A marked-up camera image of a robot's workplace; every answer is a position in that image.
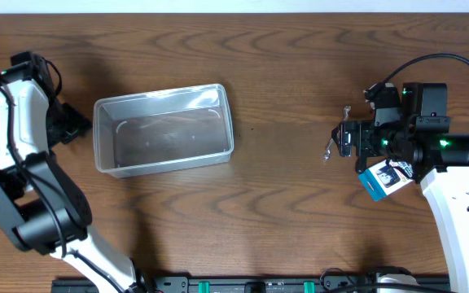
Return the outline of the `silver double-ended wrench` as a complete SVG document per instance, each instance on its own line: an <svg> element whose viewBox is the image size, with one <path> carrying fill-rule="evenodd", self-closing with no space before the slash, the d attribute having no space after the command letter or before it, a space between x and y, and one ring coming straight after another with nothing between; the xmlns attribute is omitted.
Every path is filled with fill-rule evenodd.
<svg viewBox="0 0 469 293"><path fill-rule="evenodd" d="M345 106L343 108L343 118L342 118L342 122L345 122L347 119L348 119L348 113L351 111L352 107L351 106ZM329 142L327 143L326 145L326 148L325 148L325 154L323 156L323 159L325 161L328 161L330 158L331 158L331 146L334 144L334 139L331 138L329 140Z"/></svg>

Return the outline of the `blue white cardboard box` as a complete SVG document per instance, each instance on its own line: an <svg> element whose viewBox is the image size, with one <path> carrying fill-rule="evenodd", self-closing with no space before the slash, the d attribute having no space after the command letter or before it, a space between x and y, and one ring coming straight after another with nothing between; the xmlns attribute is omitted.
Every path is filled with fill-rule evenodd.
<svg viewBox="0 0 469 293"><path fill-rule="evenodd" d="M374 201L386 198L410 184L414 175L406 162L383 160L366 169L358 179Z"/></svg>

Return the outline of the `clear plastic container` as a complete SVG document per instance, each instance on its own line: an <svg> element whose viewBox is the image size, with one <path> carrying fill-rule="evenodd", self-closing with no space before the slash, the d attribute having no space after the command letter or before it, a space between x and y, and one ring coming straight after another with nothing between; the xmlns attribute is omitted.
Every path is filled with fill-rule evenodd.
<svg viewBox="0 0 469 293"><path fill-rule="evenodd" d="M102 98L94 104L95 167L117 178L230 160L235 148L221 84Z"/></svg>

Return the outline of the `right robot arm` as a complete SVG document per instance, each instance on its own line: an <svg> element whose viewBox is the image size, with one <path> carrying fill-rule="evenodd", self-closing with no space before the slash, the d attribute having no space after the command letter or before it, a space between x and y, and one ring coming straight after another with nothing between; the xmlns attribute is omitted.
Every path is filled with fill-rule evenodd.
<svg viewBox="0 0 469 293"><path fill-rule="evenodd" d="M420 185L435 218L452 291L469 292L469 135L449 131L447 86L387 83L366 96L374 116L347 116L331 132L340 156L375 201Z"/></svg>

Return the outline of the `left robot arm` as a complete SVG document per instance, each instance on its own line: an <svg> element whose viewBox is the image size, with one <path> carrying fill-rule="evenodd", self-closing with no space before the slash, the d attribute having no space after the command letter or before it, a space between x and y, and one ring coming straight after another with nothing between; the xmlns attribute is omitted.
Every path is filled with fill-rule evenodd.
<svg viewBox="0 0 469 293"><path fill-rule="evenodd" d="M32 51L0 71L0 228L21 251L62 260L99 292L152 292L134 262L92 226L89 202L52 148L92 127L58 99L57 67Z"/></svg>

